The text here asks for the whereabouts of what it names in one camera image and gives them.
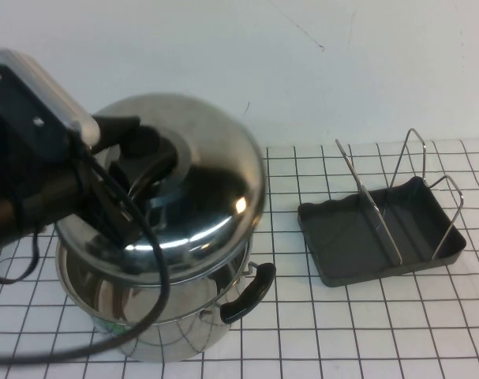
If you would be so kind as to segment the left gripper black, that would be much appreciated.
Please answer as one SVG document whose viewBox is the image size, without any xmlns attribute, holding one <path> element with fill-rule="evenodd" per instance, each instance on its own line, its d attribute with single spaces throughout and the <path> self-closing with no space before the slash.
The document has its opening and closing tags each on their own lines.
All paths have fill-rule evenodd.
<svg viewBox="0 0 479 379">
<path fill-rule="evenodd" d="M 99 140 L 93 148 L 109 148 L 121 144 L 140 126 L 140 119 L 137 116 L 96 114 L 92 118 L 99 127 Z M 80 217 L 108 238 L 113 245 L 124 248 L 139 238 L 143 231 L 131 212 L 125 212 L 124 190 L 130 190 L 134 182 L 144 173 L 144 158 L 119 156 L 111 162 L 108 173 L 77 133 L 70 132 L 69 139 L 73 154 L 85 166 L 86 179 L 90 187 L 87 210 L 81 211 Z"/>
</svg>

